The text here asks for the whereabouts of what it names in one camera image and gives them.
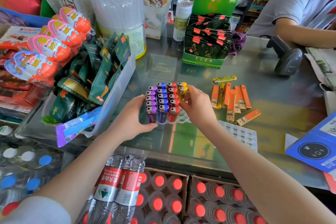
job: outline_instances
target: blue bottle cap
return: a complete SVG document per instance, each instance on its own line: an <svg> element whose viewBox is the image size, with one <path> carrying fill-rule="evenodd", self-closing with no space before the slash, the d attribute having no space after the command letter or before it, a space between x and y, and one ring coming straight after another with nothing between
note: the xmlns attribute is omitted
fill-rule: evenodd
<svg viewBox="0 0 336 224"><path fill-rule="evenodd" d="M30 179L26 184L27 190L37 189L41 184L41 180L39 178Z"/></svg>
<svg viewBox="0 0 336 224"><path fill-rule="evenodd" d="M44 156L40 157L39 164L40 164L41 166L49 165L52 159L53 159L53 158L52 158L51 156L49 156L49 155L44 155Z"/></svg>
<svg viewBox="0 0 336 224"><path fill-rule="evenodd" d="M15 175L7 175L1 181L1 187L10 188L12 187L18 178Z"/></svg>

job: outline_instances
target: bottle label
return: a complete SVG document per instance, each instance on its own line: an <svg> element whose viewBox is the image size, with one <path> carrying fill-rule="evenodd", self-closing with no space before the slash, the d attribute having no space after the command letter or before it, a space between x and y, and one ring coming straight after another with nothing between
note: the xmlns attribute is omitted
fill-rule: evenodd
<svg viewBox="0 0 336 224"><path fill-rule="evenodd" d="M135 206L141 185L142 174L124 170L121 177L121 188L116 202L120 205Z"/></svg>
<svg viewBox="0 0 336 224"><path fill-rule="evenodd" d="M113 202L117 194L117 185L121 169L105 166L94 198L100 201Z"/></svg>

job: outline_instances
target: red bottle cap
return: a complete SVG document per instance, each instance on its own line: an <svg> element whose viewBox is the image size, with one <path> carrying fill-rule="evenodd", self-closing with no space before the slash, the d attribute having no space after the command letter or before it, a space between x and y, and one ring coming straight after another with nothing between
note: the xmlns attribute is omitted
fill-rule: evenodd
<svg viewBox="0 0 336 224"><path fill-rule="evenodd" d="M138 194L138 197L136 198L135 206L140 206L144 202L144 196L142 194Z"/></svg>
<svg viewBox="0 0 336 224"><path fill-rule="evenodd" d="M155 184L156 184L157 186L161 187L164 183L165 183L165 178L163 178L163 176L158 175L158 176L155 178Z"/></svg>
<svg viewBox="0 0 336 224"><path fill-rule="evenodd" d="M196 189L198 193L204 193L205 192L205 184L203 182L199 182L196 184Z"/></svg>
<svg viewBox="0 0 336 224"><path fill-rule="evenodd" d="M87 224L87 218L89 217L89 213L86 213L83 217L83 224Z"/></svg>
<svg viewBox="0 0 336 224"><path fill-rule="evenodd" d="M147 175L145 173L141 174L141 183L144 183L147 180Z"/></svg>
<svg viewBox="0 0 336 224"><path fill-rule="evenodd" d="M233 192L232 192L232 196L237 201L242 201L242 199L244 197L243 192L239 189L234 189Z"/></svg>
<svg viewBox="0 0 336 224"><path fill-rule="evenodd" d="M215 187L215 195L217 197L224 197L224 194L225 194L224 189L221 186Z"/></svg>
<svg viewBox="0 0 336 224"><path fill-rule="evenodd" d="M112 214L110 214L110 216L108 217L108 219L106 221L106 224L110 224L111 223L111 217L112 217Z"/></svg>
<svg viewBox="0 0 336 224"><path fill-rule="evenodd" d="M156 199L154 199L153 201L153 208L156 210L156 211L159 211L161 210L162 208L162 199L157 197Z"/></svg>
<svg viewBox="0 0 336 224"><path fill-rule="evenodd" d="M246 218L241 213L235 213L233 218L237 224L246 224Z"/></svg>
<svg viewBox="0 0 336 224"><path fill-rule="evenodd" d="M9 203L8 205L6 205L3 209L2 209L2 216L6 217L8 216L14 209L18 208L20 205L20 202L12 202Z"/></svg>
<svg viewBox="0 0 336 224"><path fill-rule="evenodd" d="M175 213L179 213L182 210L182 204L179 200L174 200L171 204L171 208Z"/></svg>
<svg viewBox="0 0 336 224"><path fill-rule="evenodd" d="M173 187L176 190L179 190L180 188L182 188L182 181L180 179L175 179L173 181Z"/></svg>
<svg viewBox="0 0 336 224"><path fill-rule="evenodd" d="M222 209L216 209L215 218L220 222L224 222L226 220L226 214Z"/></svg>
<svg viewBox="0 0 336 224"><path fill-rule="evenodd" d="M266 221L263 217L261 216L256 216L254 218L254 224L266 224Z"/></svg>
<svg viewBox="0 0 336 224"><path fill-rule="evenodd" d="M205 208L202 204L197 204L195 206L195 213L198 217L203 217L205 215Z"/></svg>
<svg viewBox="0 0 336 224"><path fill-rule="evenodd" d="M131 224L138 224L138 219L133 217L131 220Z"/></svg>

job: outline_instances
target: purple cloth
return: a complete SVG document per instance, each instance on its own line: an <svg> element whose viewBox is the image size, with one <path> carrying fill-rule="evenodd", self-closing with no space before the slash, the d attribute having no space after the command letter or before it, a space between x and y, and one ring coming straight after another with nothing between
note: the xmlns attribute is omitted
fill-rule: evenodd
<svg viewBox="0 0 336 224"><path fill-rule="evenodd" d="M236 56L237 51L243 48L246 42L246 35L243 33L238 33L236 31L232 31L233 44L231 46L231 51L228 56Z"/></svg>

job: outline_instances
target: person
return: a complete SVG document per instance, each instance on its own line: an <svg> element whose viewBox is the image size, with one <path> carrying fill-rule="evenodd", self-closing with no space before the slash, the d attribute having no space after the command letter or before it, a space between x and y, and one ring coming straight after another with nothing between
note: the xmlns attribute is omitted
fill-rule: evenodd
<svg viewBox="0 0 336 224"><path fill-rule="evenodd" d="M334 48L336 31L324 29L335 18L336 0L270 0L247 35L279 35L306 47Z"/></svg>
<svg viewBox="0 0 336 224"><path fill-rule="evenodd" d="M268 223L336 223L329 211L305 187L280 168L229 134L217 121L207 94L187 85L180 106L191 122L219 150L232 173ZM111 126L34 196L0 224L70 224L89 197L106 161L116 147L157 124L140 124L139 111L145 96L133 98Z"/></svg>

